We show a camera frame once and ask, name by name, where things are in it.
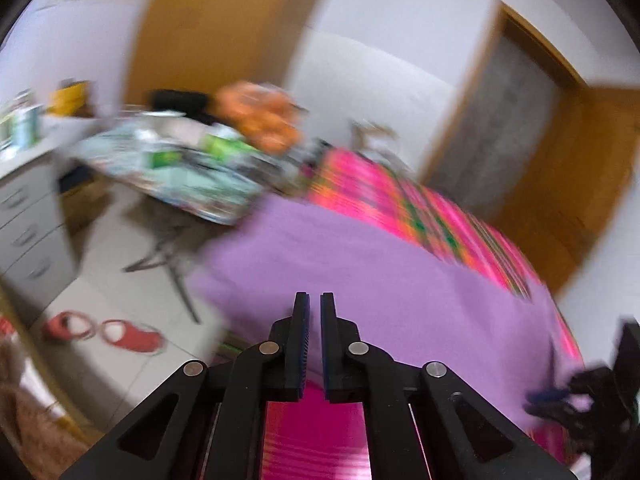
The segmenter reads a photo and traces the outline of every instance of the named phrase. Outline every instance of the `wooden door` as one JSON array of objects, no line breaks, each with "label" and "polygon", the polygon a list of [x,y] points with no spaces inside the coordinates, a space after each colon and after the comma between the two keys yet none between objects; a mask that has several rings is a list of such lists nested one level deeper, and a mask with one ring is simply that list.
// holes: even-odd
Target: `wooden door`
[{"label": "wooden door", "polygon": [[494,225],[557,292],[585,260],[630,181],[640,90],[565,91]]},{"label": "wooden door", "polygon": [[129,68],[126,102],[150,90],[213,94],[252,78],[285,0],[152,0]]}]

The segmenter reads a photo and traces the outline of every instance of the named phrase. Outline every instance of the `red shoe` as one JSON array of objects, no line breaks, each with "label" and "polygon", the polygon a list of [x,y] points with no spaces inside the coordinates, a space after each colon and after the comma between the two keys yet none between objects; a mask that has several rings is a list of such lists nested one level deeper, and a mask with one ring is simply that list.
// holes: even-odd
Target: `red shoe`
[{"label": "red shoe", "polygon": [[100,325],[100,337],[105,343],[132,352],[158,352],[164,346],[164,337],[157,330],[140,330],[130,321],[109,319]]},{"label": "red shoe", "polygon": [[82,312],[65,310],[49,319],[41,330],[42,338],[51,342],[89,339],[95,335],[95,323]]}]

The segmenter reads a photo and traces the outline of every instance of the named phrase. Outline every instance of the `desk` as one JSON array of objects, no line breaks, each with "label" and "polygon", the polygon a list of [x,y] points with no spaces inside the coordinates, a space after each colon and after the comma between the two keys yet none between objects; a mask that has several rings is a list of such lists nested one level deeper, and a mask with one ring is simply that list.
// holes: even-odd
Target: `desk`
[{"label": "desk", "polygon": [[[204,154],[189,153],[190,160],[202,160],[206,165],[177,162],[164,168],[150,169],[147,161],[151,143],[136,138],[132,127],[82,140],[74,156],[94,170],[134,189],[194,216],[216,224],[233,225],[252,207],[263,192],[261,184],[215,162]],[[162,208],[152,207],[147,219],[154,235],[154,246],[148,254],[122,269],[135,272],[147,268],[153,259],[166,266],[169,277],[194,322],[200,323],[175,266],[172,242],[184,226],[172,223],[162,214]]]}]

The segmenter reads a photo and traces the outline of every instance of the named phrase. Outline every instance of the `white floor tile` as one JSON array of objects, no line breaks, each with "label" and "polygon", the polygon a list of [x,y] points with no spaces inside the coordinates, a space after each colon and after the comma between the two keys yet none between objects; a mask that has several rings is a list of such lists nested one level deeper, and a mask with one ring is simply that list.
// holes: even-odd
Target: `white floor tile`
[{"label": "white floor tile", "polygon": [[182,308],[166,269],[122,272],[152,244],[150,234],[123,223],[84,254],[81,273],[133,319],[165,332]]},{"label": "white floor tile", "polygon": [[71,343],[43,341],[43,323],[64,310],[87,314],[97,324],[106,319],[126,319],[126,314],[81,276],[49,305],[30,329],[42,356],[69,396],[103,429],[149,356],[110,346],[99,335]]},{"label": "white floor tile", "polygon": [[[209,363],[226,327],[223,317],[197,298],[192,299],[202,324],[194,323],[165,267],[122,272],[154,242],[145,225],[143,200],[140,193],[114,184],[110,206],[74,239],[81,257],[80,277],[46,310],[46,316],[80,310],[96,320],[130,319],[148,324],[167,339],[166,351],[157,356],[135,354],[98,338],[55,348],[39,342],[72,399],[105,430],[193,356]],[[185,273],[210,230],[215,226],[194,222],[178,240],[180,268]],[[43,322],[34,325],[32,335],[39,336]]]},{"label": "white floor tile", "polygon": [[164,352],[149,358],[143,370],[133,381],[127,395],[111,418],[109,428],[119,423],[160,384],[167,380],[185,362],[194,357],[178,347],[168,344]]},{"label": "white floor tile", "polygon": [[184,309],[174,319],[165,336],[171,343],[209,364],[225,335],[228,323],[219,310],[194,296],[191,299],[201,323],[195,323]]}]

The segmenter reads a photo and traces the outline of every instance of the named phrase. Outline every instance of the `drawer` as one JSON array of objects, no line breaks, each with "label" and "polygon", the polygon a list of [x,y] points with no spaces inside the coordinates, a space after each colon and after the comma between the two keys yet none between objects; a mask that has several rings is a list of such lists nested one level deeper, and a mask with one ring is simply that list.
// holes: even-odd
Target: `drawer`
[{"label": "drawer", "polygon": [[58,228],[15,262],[2,286],[28,328],[76,276],[76,264],[64,228]]},{"label": "drawer", "polygon": [[0,229],[0,274],[62,224],[58,199],[48,194]]},{"label": "drawer", "polygon": [[37,162],[0,181],[0,227],[17,217],[30,205],[53,192],[50,164]]}]

